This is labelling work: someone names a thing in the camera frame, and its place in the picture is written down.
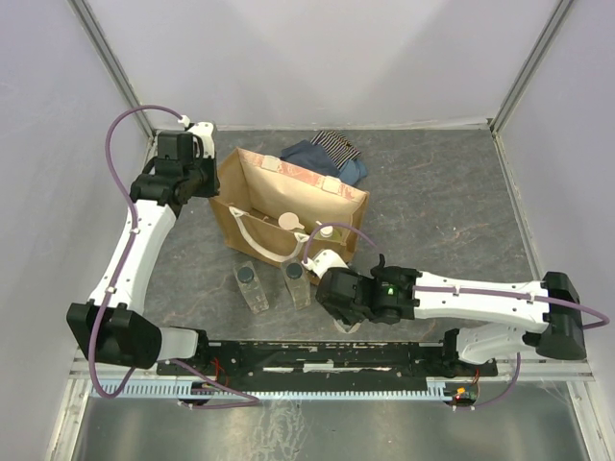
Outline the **cream jar with lid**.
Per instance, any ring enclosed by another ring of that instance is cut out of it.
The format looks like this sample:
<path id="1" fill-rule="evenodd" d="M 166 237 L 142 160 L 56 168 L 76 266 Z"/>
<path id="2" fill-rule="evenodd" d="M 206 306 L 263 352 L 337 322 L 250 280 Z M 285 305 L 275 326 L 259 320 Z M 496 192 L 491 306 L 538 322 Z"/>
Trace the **cream jar with lid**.
<path id="1" fill-rule="evenodd" d="M 361 324 L 346 325 L 343 322 L 337 320 L 333 321 L 333 325 L 339 332 L 344 334 L 353 334 L 357 332 L 361 327 Z"/>

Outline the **clear bottle black cap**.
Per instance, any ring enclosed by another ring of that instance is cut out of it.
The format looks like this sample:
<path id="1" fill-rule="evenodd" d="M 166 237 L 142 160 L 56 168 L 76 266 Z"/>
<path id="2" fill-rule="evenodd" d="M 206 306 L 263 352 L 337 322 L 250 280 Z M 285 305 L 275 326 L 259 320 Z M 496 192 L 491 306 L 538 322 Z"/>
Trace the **clear bottle black cap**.
<path id="1" fill-rule="evenodd" d="M 251 261 L 235 264 L 234 276 L 242 297 L 252 313 L 260 314 L 269 309 L 269 302 Z"/>
<path id="2" fill-rule="evenodd" d="M 297 258 L 288 259 L 281 264 L 286 289 L 296 309 L 311 304 L 310 282 L 307 271 Z"/>

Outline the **small green pump bottle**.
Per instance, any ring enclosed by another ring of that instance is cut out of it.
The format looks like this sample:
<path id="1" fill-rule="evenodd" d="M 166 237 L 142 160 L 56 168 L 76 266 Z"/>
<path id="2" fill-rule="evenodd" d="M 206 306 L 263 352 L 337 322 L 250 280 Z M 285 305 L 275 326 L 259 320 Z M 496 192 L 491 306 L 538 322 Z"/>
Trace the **small green pump bottle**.
<path id="1" fill-rule="evenodd" d="M 314 239 L 317 241 L 340 243 L 343 241 L 343 234 L 334 226 L 325 226 L 315 234 Z"/>

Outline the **brown canvas tote bag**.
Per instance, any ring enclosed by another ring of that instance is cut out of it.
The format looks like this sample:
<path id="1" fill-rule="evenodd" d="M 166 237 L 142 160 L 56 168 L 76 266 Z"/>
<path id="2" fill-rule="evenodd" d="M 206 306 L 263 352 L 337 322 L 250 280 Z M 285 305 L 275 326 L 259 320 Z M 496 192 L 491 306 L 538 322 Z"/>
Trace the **brown canvas tote bag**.
<path id="1" fill-rule="evenodd" d="M 354 258 L 367 192 L 242 148 L 222 161 L 218 177 L 209 204 L 228 247 L 274 266 L 324 250 Z"/>

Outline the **large green beige-cap bottle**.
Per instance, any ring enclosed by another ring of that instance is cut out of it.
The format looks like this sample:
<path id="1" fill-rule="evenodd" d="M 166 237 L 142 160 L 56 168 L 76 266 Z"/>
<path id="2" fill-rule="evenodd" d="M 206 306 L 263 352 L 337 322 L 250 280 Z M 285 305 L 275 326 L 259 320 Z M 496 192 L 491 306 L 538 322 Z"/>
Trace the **large green beige-cap bottle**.
<path id="1" fill-rule="evenodd" d="M 289 232 L 300 242 L 308 240 L 306 227 L 300 222 L 298 215 L 293 212 L 288 211 L 281 214 L 278 218 L 278 227 Z"/>

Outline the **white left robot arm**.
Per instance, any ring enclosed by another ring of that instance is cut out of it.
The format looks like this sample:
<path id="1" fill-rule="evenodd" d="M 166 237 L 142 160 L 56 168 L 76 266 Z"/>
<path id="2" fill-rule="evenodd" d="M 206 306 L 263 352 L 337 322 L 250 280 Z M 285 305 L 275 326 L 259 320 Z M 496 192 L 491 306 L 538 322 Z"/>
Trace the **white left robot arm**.
<path id="1" fill-rule="evenodd" d="M 161 246 L 193 197 L 219 190 L 210 122 L 163 131 L 157 153 L 130 187 L 126 224 L 105 274 L 85 303 L 69 306 L 66 321 L 85 358 L 148 369 L 178 359 L 192 375 L 206 372 L 212 353 L 189 328 L 159 328 L 144 315 L 145 295 Z"/>

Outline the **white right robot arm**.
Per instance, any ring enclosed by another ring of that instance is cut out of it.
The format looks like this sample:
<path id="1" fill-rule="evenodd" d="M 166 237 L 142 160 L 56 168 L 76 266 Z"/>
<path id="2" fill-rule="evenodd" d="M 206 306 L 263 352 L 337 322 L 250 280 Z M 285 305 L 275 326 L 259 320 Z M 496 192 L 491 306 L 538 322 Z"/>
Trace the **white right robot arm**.
<path id="1" fill-rule="evenodd" d="M 305 266 L 319 280 L 317 302 L 348 327 L 438 318 L 478 322 L 475 328 L 455 328 L 440 351 L 441 367 L 450 375 L 529 350 L 562 361 L 587 356 L 578 292 L 564 273 L 496 283 L 452 279 L 381 261 L 363 276 L 332 251 Z"/>

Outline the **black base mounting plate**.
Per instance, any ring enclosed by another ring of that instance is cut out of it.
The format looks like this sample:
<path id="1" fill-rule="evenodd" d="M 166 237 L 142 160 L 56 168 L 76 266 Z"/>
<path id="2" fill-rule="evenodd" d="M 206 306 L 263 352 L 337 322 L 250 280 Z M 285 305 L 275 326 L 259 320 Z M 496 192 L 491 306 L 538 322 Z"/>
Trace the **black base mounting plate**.
<path id="1" fill-rule="evenodd" d="M 243 392 L 423 391 L 427 378 L 495 376 L 453 348 L 416 342 L 208 341 L 184 363 Z"/>

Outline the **blue and striped clothes pile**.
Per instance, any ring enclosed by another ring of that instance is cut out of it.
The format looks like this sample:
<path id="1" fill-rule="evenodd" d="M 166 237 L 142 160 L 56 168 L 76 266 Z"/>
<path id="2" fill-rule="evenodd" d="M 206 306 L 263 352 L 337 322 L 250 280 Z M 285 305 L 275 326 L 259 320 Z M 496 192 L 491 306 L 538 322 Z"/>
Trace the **blue and striped clothes pile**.
<path id="1" fill-rule="evenodd" d="M 320 131 L 311 140 L 282 149 L 280 159 L 354 186 L 368 176 L 360 156 L 360 150 L 344 134 Z"/>

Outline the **aluminium frame rail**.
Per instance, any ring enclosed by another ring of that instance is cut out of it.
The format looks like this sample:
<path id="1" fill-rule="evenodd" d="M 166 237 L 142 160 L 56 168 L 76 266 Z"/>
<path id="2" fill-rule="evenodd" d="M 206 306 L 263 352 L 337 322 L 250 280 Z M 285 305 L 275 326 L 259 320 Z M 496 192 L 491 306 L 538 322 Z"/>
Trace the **aluminium frame rail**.
<path id="1" fill-rule="evenodd" d="M 524 353 L 518 381 L 520 382 L 564 382 L 564 381 L 580 381 L 589 382 L 595 381 L 594 374 L 590 369 L 589 363 L 586 361 L 580 362 L 564 362 L 550 359 L 538 359 L 537 355 L 532 353 Z M 510 381 L 513 378 L 515 370 L 515 358 L 498 357 L 496 366 L 497 374 L 495 376 L 485 376 L 480 372 L 480 383 L 483 382 L 502 382 Z M 153 366 L 147 370 L 137 370 L 132 374 L 132 379 L 173 379 L 172 377 L 164 377 L 159 375 L 158 366 Z M 103 379 L 118 379 L 126 374 L 128 369 L 115 365 L 99 365 L 98 376 Z M 89 371 L 86 360 L 81 352 L 76 351 L 70 370 L 68 372 L 69 379 L 84 379 L 89 381 Z M 427 381 L 454 381 L 461 382 L 466 380 L 462 377 L 445 378 L 443 376 L 428 377 Z"/>

